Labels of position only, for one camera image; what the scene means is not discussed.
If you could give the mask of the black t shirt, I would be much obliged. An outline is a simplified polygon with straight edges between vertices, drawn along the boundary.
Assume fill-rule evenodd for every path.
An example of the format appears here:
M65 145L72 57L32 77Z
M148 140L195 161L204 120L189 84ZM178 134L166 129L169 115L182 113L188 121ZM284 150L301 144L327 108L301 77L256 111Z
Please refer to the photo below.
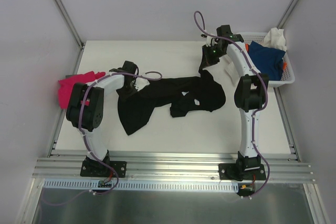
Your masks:
M170 105L173 118L186 116L192 111L213 112L224 106L226 95L202 59L198 69L199 76L165 78L150 81L149 85L128 98L118 99L118 116L127 135L144 127L155 108Z

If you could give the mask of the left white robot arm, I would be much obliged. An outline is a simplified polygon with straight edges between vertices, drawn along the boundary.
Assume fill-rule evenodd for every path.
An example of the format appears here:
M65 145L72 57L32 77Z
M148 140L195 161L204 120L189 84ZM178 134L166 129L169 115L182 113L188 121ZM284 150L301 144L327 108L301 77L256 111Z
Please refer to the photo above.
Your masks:
M150 85L149 74L138 74L136 64L125 61L121 68L111 69L100 78L73 85L66 119L80 133L87 150L86 160L93 162L92 170L97 175L104 176L110 170L108 149L100 136L104 99L115 91L122 98L134 95Z

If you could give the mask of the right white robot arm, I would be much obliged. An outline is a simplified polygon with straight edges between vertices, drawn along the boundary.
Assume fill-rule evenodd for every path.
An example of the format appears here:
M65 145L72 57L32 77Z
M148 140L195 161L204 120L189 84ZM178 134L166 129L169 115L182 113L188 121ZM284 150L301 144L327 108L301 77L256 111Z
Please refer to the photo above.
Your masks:
M202 47L203 58L200 68L215 65L221 56L228 56L239 76L234 102L240 111L242 140L235 174L241 179L247 179L255 169L261 167L261 154L258 150L258 123L260 112L268 103L269 79L253 64L242 36L232 34L228 25L219 27L216 36L204 31L203 37L206 38L206 44Z

